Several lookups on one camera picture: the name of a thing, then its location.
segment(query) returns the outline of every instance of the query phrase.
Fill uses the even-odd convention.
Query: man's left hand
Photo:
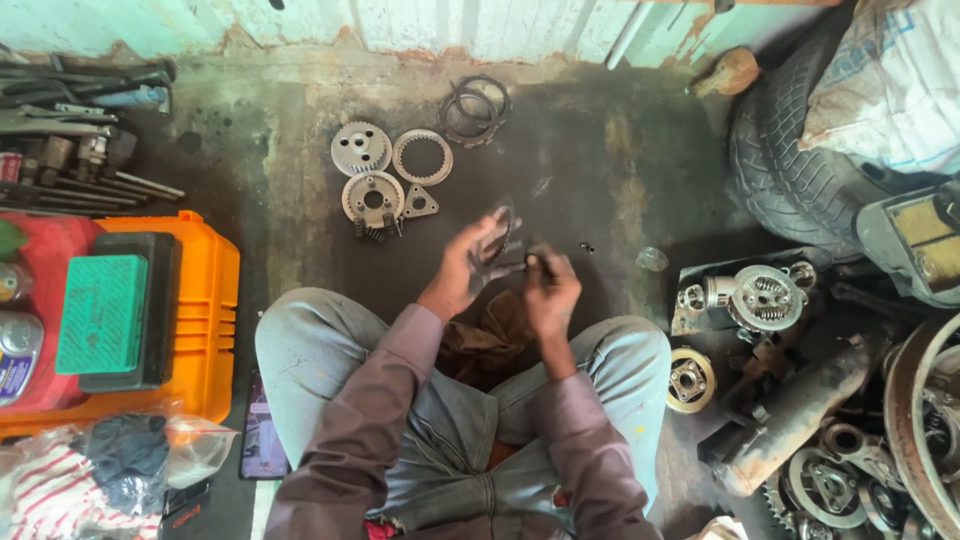
[[[506,212],[507,208],[501,207],[493,214],[485,215],[446,244],[440,271],[417,299],[417,304],[440,317],[444,325],[454,315],[467,309],[479,294],[479,290],[470,287],[471,277],[474,283],[482,277],[481,283],[486,285],[524,268],[522,262],[494,268],[486,266],[493,256],[493,243],[507,232],[508,223],[500,223]],[[519,226],[518,218],[514,221],[513,229]]]

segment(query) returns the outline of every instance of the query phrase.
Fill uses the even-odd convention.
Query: green lid
[[[57,373],[122,373],[136,367],[146,286],[147,259],[139,255],[70,259]]]

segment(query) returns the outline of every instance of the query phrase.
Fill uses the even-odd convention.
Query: gray jeans
[[[290,291],[263,315],[257,361],[291,463],[300,461],[324,407],[387,329],[366,308],[317,288]],[[652,503],[670,373],[666,336],[645,319],[615,317],[586,329],[570,348],[630,443],[636,479]],[[410,409],[399,462],[387,471],[388,500],[370,515],[416,530],[485,514],[542,512],[572,529],[569,509],[553,504],[557,470],[525,410],[546,381],[538,364],[485,394],[434,370]],[[494,438],[523,448],[485,472]]]

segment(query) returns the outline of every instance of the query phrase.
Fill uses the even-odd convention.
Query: tire
[[[737,193],[747,211],[759,224],[777,236],[829,251],[834,259],[859,253],[851,243],[820,227],[812,218],[797,210],[774,184],[760,147],[756,129],[756,91],[743,100],[733,120],[730,134],[730,164]]]
[[[804,43],[766,84],[756,104],[760,148],[774,183],[810,224],[860,249],[854,218],[864,206],[892,195],[845,155],[814,148],[800,151],[807,98],[827,68],[841,32],[821,32]]]

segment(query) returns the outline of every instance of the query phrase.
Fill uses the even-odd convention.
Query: man's right hand
[[[582,287],[565,255],[546,244],[532,251],[536,254],[526,260],[527,320],[537,335],[548,377],[562,380],[577,372],[566,333]]]

